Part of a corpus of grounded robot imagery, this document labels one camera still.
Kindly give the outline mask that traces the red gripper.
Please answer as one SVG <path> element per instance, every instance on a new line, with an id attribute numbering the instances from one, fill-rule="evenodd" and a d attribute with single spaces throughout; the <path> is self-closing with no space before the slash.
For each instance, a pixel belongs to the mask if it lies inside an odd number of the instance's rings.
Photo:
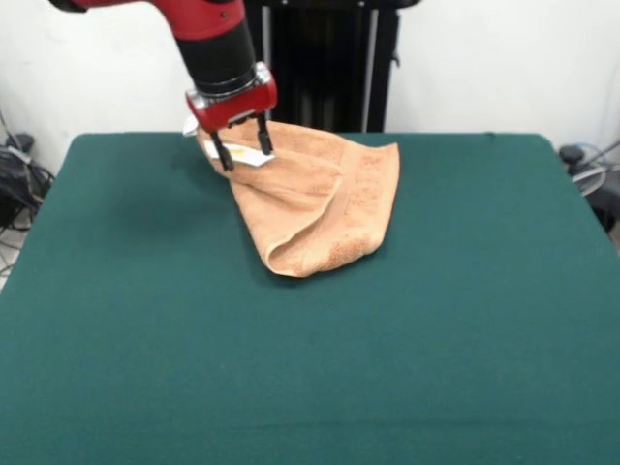
<path id="1" fill-rule="evenodd" d="M 186 93 L 186 101 L 199 126 L 209 133 L 224 171 L 233 171 L 234 161 L 217 132 L 236 125 L 244 118 L 256 116 L 261 151 L 265 156 L 272 154 L 273 146 L 264 112 L 277 103 L 274 79 L 219 99 L 207 98 L 197 90 L 191 90 Z"/>

